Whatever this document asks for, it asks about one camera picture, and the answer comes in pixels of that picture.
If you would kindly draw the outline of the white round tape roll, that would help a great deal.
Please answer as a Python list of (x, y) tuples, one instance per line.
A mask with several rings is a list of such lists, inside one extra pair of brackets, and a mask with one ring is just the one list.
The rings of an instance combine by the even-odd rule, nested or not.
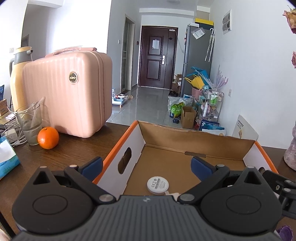
[(169, 189), (169, 182), (164, 177), (154, 176), (147, 181), (147, 189), (155, 195), (163, 195)]

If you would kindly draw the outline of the lilac ceramic vase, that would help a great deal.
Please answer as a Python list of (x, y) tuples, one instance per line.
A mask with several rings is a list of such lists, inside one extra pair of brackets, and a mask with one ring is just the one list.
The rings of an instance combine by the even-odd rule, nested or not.
[(289, 168), (296, 171), (296, 125), (292, 129), (293, 139), (290, 143), (290, 146), (285, 151), (283, 159)]

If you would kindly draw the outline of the orange fruit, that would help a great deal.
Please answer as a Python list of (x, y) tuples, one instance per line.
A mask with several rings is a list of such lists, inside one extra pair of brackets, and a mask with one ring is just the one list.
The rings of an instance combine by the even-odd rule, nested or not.
[(59, 142), (59, 133), (51, 126), (44, 127), (39, 131), (37, 141), (43, 149), (53, 149)]

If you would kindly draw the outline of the small brown cardboard box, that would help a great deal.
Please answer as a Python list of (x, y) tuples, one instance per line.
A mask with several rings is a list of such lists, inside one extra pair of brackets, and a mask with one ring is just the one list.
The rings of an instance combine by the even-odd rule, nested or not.
[(182, 128), (192, 129), (196, 118), (196, 111), (191, 106), (183, 106), (181, 113)]

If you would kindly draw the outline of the red cardboard tray box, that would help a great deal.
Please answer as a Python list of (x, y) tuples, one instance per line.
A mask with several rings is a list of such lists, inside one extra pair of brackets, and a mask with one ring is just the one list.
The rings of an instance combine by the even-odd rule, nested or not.
[(200, 183), (191, 171), (193, 156), (235, 171), (254, 166), (277, 172), (257, 141), (134, 121), (103, 161), (93, 183), (116, 198), (150, 195), (147, 181), (161, 176), (168, 180), (170, 193), (181, 194)]

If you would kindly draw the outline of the metal storage rack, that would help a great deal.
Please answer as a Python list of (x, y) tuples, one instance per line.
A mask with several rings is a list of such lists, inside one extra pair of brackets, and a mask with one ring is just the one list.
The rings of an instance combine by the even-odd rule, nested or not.
[(199, 101), (199, 119), (218, 122), (223, 106), (224, 93), (214, 90), (202, 90)]

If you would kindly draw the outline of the green plastic bag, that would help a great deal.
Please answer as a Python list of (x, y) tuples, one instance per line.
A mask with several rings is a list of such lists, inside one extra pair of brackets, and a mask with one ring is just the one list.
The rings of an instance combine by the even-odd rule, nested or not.
[(184, 102), (173, 104), (170, 107), (170, 118), (178, 118), (182, 113), (183, 106), (185, 106)]

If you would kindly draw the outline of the blue tissue pack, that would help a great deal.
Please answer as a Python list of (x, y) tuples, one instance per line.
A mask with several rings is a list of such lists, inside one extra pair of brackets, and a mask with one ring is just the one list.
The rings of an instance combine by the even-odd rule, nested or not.
[(15, 150), (6, 137), (1, 137), (0, 144), (0, 179), (4, 178), (12, 169), (20, 164)]

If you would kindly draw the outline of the clear glass cup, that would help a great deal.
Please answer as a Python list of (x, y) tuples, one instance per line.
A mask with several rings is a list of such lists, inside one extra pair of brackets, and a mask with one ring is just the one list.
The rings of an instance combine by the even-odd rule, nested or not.
[(38, 134), (42, 129), (42, 108), (45, 97), (20, 107), (15, 111), (16, 119), (29, 145), (38, 145)]

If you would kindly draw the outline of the pink hard suitcase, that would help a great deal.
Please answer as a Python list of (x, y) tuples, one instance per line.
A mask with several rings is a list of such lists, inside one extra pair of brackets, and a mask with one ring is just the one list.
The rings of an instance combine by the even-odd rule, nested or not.
[(112, 113), (112, 60), (96, 48), (69, 47), (26, 64), (26, 102), (41, 101), (43, 126), (89, 138)]

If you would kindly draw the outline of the yellow blue folded items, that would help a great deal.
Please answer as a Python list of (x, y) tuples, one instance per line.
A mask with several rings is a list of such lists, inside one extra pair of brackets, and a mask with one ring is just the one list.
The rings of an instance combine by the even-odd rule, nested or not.
[(189, 73), (184, 77), (189, 84), (195, 89), (203, 89), (207, 86), (211, 89), (211, 81), (208, 75), (208, 72), (205, 69), (191, 67), (192, 73)]

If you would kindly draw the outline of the grey refrigerator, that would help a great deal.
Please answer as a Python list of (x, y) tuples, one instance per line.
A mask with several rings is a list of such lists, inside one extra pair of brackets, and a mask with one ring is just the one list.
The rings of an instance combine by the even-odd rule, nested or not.
[[(212, 33), (212, 28), (214, 26), (204, 24), (204, 23), (190, 23), (187, 25), (186, 35), (185, 35), (185, 50), (184, 50), (184, 63), (183, 63), (183, 72), (182, 72), (182, 84), (180, 90), (180, 96), (183, 97), (184, 94), (191, 95), (192, 87), (188, 81), (185, 80), (185, 77), (188, 74), (194, 72), (191, 67), (197, 67), (204, 69), (208, 74), (211, 72), (211, 61), (205, 61), (207, 54), (208, 45), (210, 43), (210, 35)], [(198, 28), (202, 28), (205, 34), (196, 39), (193, 35), (193, 32)]]

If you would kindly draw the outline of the beige thermos jug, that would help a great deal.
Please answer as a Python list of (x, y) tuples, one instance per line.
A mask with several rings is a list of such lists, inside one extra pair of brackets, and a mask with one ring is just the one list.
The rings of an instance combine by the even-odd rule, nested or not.
[(10, 61), (10, 90), (14, 111), (26, 105), (23, 91), (23, 68), (32, 62), (32, 48), (20, 47), (16, 49), (14, 57)]

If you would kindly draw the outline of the dark brown entrance door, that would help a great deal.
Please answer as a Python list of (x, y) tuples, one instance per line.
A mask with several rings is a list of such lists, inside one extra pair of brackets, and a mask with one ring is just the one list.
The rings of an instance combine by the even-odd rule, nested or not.
[(178, 28), (142, 26), (138, 83), (171, 89), (177, 54)]

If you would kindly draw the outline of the dried pink roses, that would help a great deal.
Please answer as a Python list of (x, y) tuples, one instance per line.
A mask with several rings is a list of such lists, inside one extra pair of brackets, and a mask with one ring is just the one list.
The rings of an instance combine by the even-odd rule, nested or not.
[[(287, 24), (288, 26), (290, 27), (290, 30), (292, 31), (293, 34), (295, 34), (295, 31), (296, 31), (296, 25), (295, 25), (295, 18), (296, 18), (296, 9), (295, 8), (290, 8), (289, 11), (284, 11), (283, 12), (283, 16), (286, 17), (287, 19)], [(293, 51), (293, 54), (292, 54), (292, 65), (294, 66), (294, 68), (296, 68), (296, 52)]]

